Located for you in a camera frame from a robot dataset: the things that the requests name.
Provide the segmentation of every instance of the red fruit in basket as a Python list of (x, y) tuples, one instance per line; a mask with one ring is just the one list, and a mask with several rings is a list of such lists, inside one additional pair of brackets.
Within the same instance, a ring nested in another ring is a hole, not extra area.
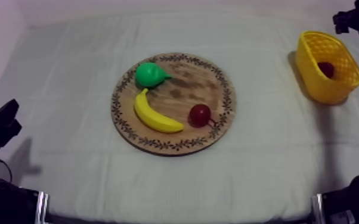
[(190, 123), (194, 127), (205, 126), (212, 115), (210, 108), (204, 104), (196, 104), (189, 112)]
[(321, 72), (324, 73), (327, 78), (331, 79), (334, 76), (334, 66), (329, 62), (319, 62), (317, 63), (318, 67), (320, 68)]

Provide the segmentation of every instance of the decorative plate border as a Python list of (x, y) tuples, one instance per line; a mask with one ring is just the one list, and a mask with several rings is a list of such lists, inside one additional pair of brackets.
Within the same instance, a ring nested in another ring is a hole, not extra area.
[[(214, 66), (212, 63), (202, 61), (197, 56), (193, 56), (190, 54), (182, 54), (182, 53), (168, 53), (168, 54), (161, 54), (156, 55), (150, 58), (147, 58), (143, 61), (140, 61), (138, 64), (133, 66), (132, 69), (128, 70), (119, 83), (117, 84), (113, 95), (112, 95), (112, 119), (113, 123), (116, 125), (118, 129), (120, 129), (126, 137), (133, 141), (138, 141), (138, 144), (154, 147), (158, 150), (176, 150), (179, 151), (180, 149), (186, 147), (190, 148), (195, 145), (204, 146), (205, 143), (208, 142), (208, 138), (215, 142), (218, 137), (220, 137), (219, 132), (224, 127), (224, 125), (228, 122), (228, 115), (233, 112), (233, 102), (231, 100), (231, 88), (230, 83), (227, 80), (224, 73), (219, 69), (217, 66)], [(224, 112), (219, 114), (219, 120), (214, 124), (212, 130), (209, 132), (209, 136), (206, 137), (197, 137), (194, 139), (181, 139), (178, 142), (171, 142), (171, 141), (160, 141), (158, 139), (148, 139), (148, 137), (143, 137), (134, 130), (126, 120), (122, 118), (121, 112), (121, 102), (120, 102), (120, 94), (123, 90), (128, 86), (128, 84), (134, 79), (135, 71), (141, 63), (151, 62), (155, 63), (158, 61), (161, 62), (170, 62), (170, 61), (186, 61), (187, 63), (193, 63), (195, 66), (203, 67), (204, 69), (209, 69), (215, 74), (216, 79), (219, 80), (219, 84), (224, 89), (222, 94), (222, 107)]]

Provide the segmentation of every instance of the red apple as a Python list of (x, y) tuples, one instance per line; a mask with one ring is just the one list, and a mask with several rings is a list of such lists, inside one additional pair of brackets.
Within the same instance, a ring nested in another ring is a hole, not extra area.
[(205, 126), (212, 115), (210, 108), (204, 104), (196, 104), (189, 112), (189, 119), (192, 126), (203, 127)]

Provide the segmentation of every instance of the apple stem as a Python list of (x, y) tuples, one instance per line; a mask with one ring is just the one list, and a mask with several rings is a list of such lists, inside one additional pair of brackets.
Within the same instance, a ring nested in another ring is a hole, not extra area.
[(211, 120), (214, 123), (214, 126), (217, 125), (217, 122), (215, 122), (213, 119), (210, 118), (209, 120)]

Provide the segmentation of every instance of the cable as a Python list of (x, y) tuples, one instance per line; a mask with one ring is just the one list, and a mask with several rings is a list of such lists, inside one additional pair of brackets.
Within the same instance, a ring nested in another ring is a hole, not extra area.
[(8, 169), (8, 173), (10, 174), (10, 183), (13, 181), (13, 173), (11, 172), (11, 169), (8, 167), (7, 163), (5, 163), (3, 160), (0, 159), (0, 163), (4, 164), (5, 167)]

